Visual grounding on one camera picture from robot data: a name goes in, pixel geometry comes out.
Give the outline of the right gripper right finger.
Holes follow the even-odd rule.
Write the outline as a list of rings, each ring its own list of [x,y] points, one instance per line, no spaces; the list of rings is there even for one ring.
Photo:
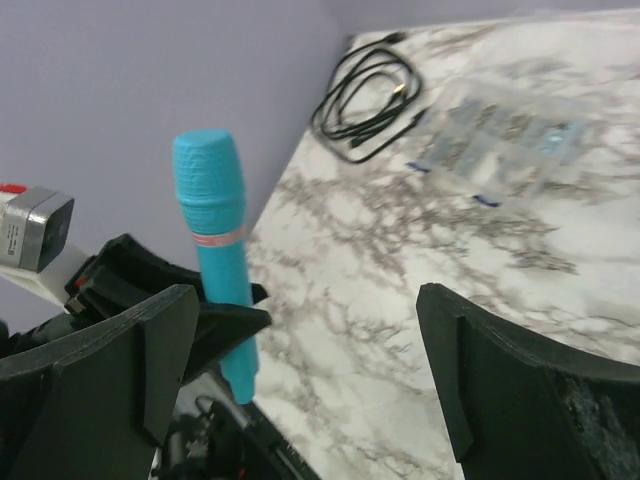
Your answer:
[[[467,479],[636,479],[639,369],[496,316],[441,284],[416,310]]]

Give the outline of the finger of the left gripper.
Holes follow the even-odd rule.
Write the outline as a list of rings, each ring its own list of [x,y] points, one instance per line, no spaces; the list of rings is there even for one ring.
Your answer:
[[[253,306],[254,299],[260,302],[268,297],[261,284],[251,284],[249,306],[208,303],[202,282],[197,281],[194,286],[201,303],[183,385],[212,369],[235,347],[272,324],[269,313]]]

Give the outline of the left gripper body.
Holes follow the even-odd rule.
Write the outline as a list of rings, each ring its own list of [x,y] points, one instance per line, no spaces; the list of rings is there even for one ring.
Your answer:
[[[64,311],[60,320],[51,318],[24,333],[3,327],[2,358],[95,325],[174,284],[200,290],[199,273],[162,259],[130,234],[107,241],[93,255],[67,245],[39,273],[3,265],[1,277]]]

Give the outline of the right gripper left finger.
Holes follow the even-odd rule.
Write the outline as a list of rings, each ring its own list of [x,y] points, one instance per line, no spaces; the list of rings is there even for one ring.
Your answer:
[[[165,439],[199,300],[176,285],[1,361],[4,479],[145,479]]]

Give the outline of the blue microphone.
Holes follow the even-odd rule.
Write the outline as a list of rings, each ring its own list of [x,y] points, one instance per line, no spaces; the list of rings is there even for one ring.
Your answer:
[[[203,129],[177,136],[173,177],[197,248],[206,299],[252,306],[244,245],[245,184],[232,135]]]

